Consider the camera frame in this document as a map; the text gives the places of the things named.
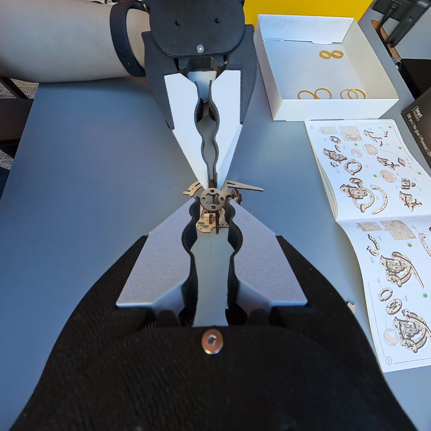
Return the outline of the open instruction booklet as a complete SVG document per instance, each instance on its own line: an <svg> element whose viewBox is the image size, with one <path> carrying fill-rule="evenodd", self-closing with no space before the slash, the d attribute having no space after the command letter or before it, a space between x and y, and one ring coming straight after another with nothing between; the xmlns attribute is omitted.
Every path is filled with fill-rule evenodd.
<svg viewBox="0 0 431 431"><path fill-rule="evenodd" d="M393 120L305 121L384 372L431 363L431 180Z"/></svg>

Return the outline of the round wooden disc part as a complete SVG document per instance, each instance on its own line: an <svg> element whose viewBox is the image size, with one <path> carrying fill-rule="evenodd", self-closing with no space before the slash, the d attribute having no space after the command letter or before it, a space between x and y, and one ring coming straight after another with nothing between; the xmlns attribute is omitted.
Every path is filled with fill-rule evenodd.
<svg viewBox="0 0 431 431"><path fill-rule="evenodd" d="M221 210L225 205L225 201L225 193L215 187L204 190L200 197L201 206L208 212Z"/></svg>

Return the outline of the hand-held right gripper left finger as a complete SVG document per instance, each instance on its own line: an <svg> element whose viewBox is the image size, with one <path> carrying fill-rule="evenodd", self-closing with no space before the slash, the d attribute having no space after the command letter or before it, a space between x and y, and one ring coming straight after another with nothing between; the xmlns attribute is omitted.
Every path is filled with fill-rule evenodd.
<svg viewBox="0 0 431 431"><path fill-rule="evenodd" d="M198 199L190 199L153 229L116 301L117 307L172 310L193 319L198 299L195 258Z"/></svg>

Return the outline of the black wrist band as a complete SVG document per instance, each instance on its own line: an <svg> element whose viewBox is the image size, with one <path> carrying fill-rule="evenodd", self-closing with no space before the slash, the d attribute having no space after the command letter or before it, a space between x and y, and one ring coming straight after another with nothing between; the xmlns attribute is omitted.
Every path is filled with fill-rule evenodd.
<svg viewBox="0 0 431 431"><path fill-rule="evenodd" d="M110 11L110 32L116 55L126 71L133 77L146 77L145 69L132 53L126 28L126 17L130 9L148 12L142 1L120 1Z"/></svg>

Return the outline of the black model kit box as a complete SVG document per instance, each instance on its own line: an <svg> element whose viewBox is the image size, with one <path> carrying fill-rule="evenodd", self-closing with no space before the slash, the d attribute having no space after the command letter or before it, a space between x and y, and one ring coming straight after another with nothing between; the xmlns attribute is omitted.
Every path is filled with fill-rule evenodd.
<svg viewBox="0 0 431 431"><path fill-rule="evenodd" d="M431 93L428 89L401 112L414 140L431 166Z"/></svg>

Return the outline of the person's left forearm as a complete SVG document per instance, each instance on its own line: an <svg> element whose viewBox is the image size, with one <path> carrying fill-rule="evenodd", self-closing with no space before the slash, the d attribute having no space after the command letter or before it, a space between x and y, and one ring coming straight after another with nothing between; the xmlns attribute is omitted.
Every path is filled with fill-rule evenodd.
<svg viewBox="0 0 431 431"><path fill-rule="evenodd" d="M112 44L111 6L2 0L0 9L2 77L47 83L129 76Z"/></svg>

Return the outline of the group of orange rubber bands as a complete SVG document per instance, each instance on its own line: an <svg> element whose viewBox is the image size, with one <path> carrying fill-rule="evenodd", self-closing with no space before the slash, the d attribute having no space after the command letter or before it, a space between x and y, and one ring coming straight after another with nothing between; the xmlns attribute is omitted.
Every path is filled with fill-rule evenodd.
<svg viewBox="0 0 431 431"><path fill-rule="evenodd" d="M308 58L303 72L298 73L299 100L364 100L367 98L358 74L347 55L340 50L321 50Z"/></svg>

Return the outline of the black device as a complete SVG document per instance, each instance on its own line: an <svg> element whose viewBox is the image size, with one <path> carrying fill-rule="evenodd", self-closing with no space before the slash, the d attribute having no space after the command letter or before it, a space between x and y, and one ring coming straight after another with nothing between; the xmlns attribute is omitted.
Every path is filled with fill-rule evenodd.
<svg viewBox="0 0 431 431"><path fill-rule="evenodd" d="M399 21L398 25L384 42L386 45L395 47L408 31L415 25L420 17L429 9L430 0L378 0L373 9L382 13L384 16L378 25L377 32L389 19Z"/></svg>

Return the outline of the yellow storage bin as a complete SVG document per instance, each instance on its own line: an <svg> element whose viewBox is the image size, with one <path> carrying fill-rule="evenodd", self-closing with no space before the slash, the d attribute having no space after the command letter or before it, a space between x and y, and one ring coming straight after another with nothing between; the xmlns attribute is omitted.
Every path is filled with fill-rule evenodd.
<svg viewBox="0 0 431 431"><path fill-rule="evenodd" d="M246 0L245 23L256 25L259 14L347 17L359 21L372 0Z"/></svg>

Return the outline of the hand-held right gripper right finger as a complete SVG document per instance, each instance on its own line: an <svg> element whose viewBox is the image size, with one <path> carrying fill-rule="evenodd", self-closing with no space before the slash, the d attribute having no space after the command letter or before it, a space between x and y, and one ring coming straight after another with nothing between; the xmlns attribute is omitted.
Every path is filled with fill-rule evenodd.
<svg viewBox="0 0 431 431"><path fill-rule="evenodd" d="M228 275L229 312L303 306L307 299L271 229L234 201L225 207L234 252Z"/></svg>

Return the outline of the white cardboard box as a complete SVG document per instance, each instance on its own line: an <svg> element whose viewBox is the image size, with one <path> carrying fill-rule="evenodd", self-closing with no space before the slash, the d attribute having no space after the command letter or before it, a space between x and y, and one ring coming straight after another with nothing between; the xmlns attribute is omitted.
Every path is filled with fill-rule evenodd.
<svg viewBox="0 0 431 431"><path fill-rule="evenodd" d="M352 18L303 15L258 17L254 33L259 66L273 120L378 119L398 100L396 89ZM358 74L364 100L299 100L299 78L310 55L343 51Z"/></svg>

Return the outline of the dark chair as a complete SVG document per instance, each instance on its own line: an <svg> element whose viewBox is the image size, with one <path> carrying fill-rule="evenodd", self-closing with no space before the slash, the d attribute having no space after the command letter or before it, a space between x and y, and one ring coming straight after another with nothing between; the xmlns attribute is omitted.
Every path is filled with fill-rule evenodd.
<svg viewBox="0 0 431 431"><path fill-rule="evenodd" d="M29 116L33 100L9 78L1 77L0 82L8 89L14 98L0 100L0 144L18 147Z"/></svg>

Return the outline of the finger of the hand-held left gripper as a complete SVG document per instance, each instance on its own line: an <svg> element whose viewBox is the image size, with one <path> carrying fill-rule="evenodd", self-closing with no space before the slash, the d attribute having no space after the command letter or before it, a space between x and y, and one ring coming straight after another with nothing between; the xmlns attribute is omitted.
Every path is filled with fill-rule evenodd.
<svg viewBox="0 0 431 431"><path fill-rule="evenodd" d="M214 143L218 156L215 163L217 187L221 189L240 136L240 71L225 70L211 83L210 102L216 109L217 130Z"/></svg>
<svg viewBox="0 0 431 431"><path fill-rule="evenodd" d="M197 129L198 86L182 74L165 75L164 79L174 123L173 134L197 180L207 189L208 164L202 155L204 138Z"/></svg>

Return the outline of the black case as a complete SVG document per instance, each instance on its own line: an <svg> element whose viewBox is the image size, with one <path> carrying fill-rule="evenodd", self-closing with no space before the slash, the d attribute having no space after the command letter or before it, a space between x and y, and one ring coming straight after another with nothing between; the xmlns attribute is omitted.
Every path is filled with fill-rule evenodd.
<svg viewBox="0 0 431 431"><path fill-rule="evenodd" d="M399 71L415 100L430 88L430 59L401 59Z"/></svg>

